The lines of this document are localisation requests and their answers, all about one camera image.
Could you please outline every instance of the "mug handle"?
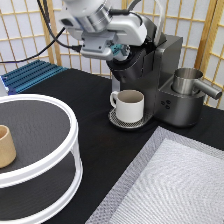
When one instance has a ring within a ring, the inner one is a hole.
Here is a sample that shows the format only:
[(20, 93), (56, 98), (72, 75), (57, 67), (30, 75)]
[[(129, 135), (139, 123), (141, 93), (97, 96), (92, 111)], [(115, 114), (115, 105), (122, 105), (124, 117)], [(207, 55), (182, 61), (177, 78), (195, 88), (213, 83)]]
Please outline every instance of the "mug handle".
[(118, 95), (119, 92), (117, 91), (114, 91), (110, 94), (110, 103), (112, 105), (112, 107), (116, 108), (116, 104), (114, 103), (114, 98), (117, 99), (117, 95)]

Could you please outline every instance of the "white coffee mug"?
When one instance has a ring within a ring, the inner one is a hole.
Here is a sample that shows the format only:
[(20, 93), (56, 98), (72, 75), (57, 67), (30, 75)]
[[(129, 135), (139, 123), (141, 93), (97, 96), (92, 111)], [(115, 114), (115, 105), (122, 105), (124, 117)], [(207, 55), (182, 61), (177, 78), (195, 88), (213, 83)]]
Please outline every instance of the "white coffee mug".
[(116, 108), (116, 116), (120, 121), (135, 123), (143, 118), (144, 95), (136, 90), (114, 91), (110, 95), (110, 102)]

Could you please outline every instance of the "black cable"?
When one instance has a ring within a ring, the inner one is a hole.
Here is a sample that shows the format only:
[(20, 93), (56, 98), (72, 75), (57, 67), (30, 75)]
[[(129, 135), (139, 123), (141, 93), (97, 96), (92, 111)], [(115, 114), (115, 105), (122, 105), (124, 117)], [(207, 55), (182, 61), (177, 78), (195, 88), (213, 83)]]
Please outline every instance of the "black cable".
[(77, 52), (80, 52), (80, 49), (81, 49), (80, 46), (74, 46), (74, 45), (69, 46), (69, 45), (63, 44), (62, 42), (60, 42), (60, 41), (55, 37), (55, 35), (53, 34), (53, 32), (52, 32), (52, 30), (51, 30), (51, 28), (50, 28), (50, 26), (49, 26), (49, 24), (48, 24), (48, 21), (47, 21), (48, 19), (47, 19), (46, 15), (45, 15), (45, 12), (44, 12), (43, 7), (42, 7), (42, 5), (41, 5), (41, 3), (40, 3), (40, 0), (37, 0), (37, 3), (38, 3), (38, 5), (39, 5), (41, 14), (42, 14), (42, 16), (43, 16), (43, 18), (44, 18), (44, 21), (45, 21), (45, 23), (46, 23), (47, 29), (48, 29), (49, 33), (51, 34), (51, 36), (53, 37), (53, 39), (54, 39), (58, 44), (60, 44), (62, 47), (69, 48), (69, 49), (75, 50), (75, 51), (77, 51)]
[[(63, 28), (59, 34), (56, 36), (56, 38), (60, 37), (61, 34), (64, 32), (65, 28)], [(39, 52), (38, 54), (32, 56), (32, 57), (29, 57), (29, 58), (26, 58), (26, 59), (23, 59), (23, 60), (20, 60), (20, 61), (3, 61), (3, 62), (0, 62), (0, 64), (3, 64), (3, 63), (20, 63), (20, 62), (24, 62), (24, 61), (28, 61), (30, 59), (33, 59), (35, 57), (38, 57), (39, 55), (41, 55), (44, 51), (46, 51), (49, 47), (51, 47), (51, 45), (53, 45), (55, 43), (55, 40), (53, 40), (49, 45), (47, 45), (41, 52)]]

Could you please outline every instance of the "coffee maker drip tray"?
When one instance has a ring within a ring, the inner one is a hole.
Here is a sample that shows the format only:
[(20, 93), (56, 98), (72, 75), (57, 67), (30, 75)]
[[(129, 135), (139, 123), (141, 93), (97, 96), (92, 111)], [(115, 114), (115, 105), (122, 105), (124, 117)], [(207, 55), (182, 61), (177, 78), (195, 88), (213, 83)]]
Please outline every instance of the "coffee maker drip tray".
[(117, 128), (126, 130), (126, 131), (134, 131), (146, 125), (148, 121), (152, 118), (152, 114), (145, 112), (143, 118), (135, 123), (125, 123), (120, 121), (116, 116), (116, 109), (112, 109), (109, 113), (109, 120), (110, 122), (116, 126)]

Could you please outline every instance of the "round tray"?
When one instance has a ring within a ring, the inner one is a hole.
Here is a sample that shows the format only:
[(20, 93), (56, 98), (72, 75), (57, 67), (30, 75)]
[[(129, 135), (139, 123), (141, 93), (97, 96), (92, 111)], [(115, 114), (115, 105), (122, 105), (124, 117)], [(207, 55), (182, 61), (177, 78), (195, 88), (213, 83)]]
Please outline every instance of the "round tray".
[(0, 111), (17, 152), (14, 162), (0, 169), (0, 223), (42, 223), (61, 211), (80, 185), (77, 120), (65, 103), (41, 95), (1, 97)]
[(76, 193), (81, 173), (69, 153), (44, 174), (0, 189), (0, 223), (43, 223), (64, 208)]
[(59, 163), (77, 141), (78, 124), (63, 102), (42, 95), (0, 98), (0, 123), (9, 127), (17, 157), (0, 169), (0, 188), (13, 186)]

